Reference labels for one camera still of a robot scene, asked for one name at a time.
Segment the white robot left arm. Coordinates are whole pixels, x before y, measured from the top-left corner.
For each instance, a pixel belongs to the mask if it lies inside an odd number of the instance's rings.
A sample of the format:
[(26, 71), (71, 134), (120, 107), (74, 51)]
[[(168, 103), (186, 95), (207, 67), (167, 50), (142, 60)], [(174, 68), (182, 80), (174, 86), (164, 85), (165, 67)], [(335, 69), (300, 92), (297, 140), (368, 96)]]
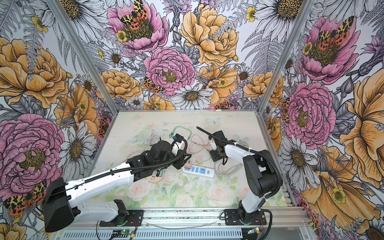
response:
[(182, 137), (172, 143), (159, 141), (150, 150), (131, 157), (110, 170), (91, 177), (65, 182), (53, 181), (43, 200), (45, 230), (54, 233), (77, 222), (104, 222), (107, 226), (124, 224), (130, 214), (122, 200), (108, 203), (90, 199), (121, 185), (129, 185), (173, 166), (177, 170), (191, 158), (188, 142)]

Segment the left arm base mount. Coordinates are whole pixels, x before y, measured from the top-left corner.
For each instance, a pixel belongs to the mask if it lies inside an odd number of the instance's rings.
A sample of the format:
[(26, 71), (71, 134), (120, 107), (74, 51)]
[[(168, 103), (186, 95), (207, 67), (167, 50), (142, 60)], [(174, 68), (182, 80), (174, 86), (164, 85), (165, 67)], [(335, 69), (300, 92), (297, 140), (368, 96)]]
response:
[(144, 210), (127, 210), (127, 215), (119, 214), (110, 222), (101, 221), (100, 227), (140, 227), (144, 218)]

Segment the white blue power strip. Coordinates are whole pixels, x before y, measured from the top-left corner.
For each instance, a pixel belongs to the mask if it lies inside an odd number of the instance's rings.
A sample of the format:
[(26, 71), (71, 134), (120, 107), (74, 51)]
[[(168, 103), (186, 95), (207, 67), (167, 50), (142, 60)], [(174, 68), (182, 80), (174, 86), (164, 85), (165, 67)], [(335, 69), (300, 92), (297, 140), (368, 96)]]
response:
[(183, 167), (182, 171), (186, 174), (191, 174), (194, 176), (199, 176), (199, 177), (204, 177), (209, 179), (213, 179), (215, 177), (215, 170), (211, 168), (206, 168), (206, 167), (192, 165), (190, 168)]

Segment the pink brown charger plug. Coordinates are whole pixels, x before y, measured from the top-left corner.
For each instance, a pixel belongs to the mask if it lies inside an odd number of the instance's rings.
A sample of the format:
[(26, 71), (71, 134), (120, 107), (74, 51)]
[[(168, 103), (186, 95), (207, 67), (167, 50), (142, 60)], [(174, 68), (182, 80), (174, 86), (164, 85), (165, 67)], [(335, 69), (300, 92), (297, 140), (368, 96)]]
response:
[(191, 162), (191, 161), (187, 161), (187, 162), (184, 164), (184, 168), (186, 168), (186, 169), (191, 169), (191, 168), (192, 168), (192, 162)]

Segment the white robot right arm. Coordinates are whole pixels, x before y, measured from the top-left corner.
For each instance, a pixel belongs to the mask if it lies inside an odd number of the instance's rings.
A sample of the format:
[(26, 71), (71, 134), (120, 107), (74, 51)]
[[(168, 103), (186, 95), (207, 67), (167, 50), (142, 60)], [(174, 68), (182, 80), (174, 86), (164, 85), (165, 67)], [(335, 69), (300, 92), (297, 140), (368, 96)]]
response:
[(244, 166), (249, 192), (239, 202), (238, 215), (242, 223), (250, 224), (262, 212), (266, 201), (277, 194), (283, 179), (269, 151), (256, 151), (234, 140), (227, 140), (222, 131), (209, 134), (213, 161), (234, 159)]

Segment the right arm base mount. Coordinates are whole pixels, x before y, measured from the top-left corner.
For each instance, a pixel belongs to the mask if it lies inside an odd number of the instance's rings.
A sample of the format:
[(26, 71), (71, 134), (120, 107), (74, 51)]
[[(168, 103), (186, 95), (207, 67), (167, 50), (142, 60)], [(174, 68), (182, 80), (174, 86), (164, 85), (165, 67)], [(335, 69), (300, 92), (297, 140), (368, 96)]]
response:
[(224, 221), (227, 226), (245, 226), (245, 225), (266, 225), (267, 220), (263, 211), (247, 213), (241, 208), (225, 209)]

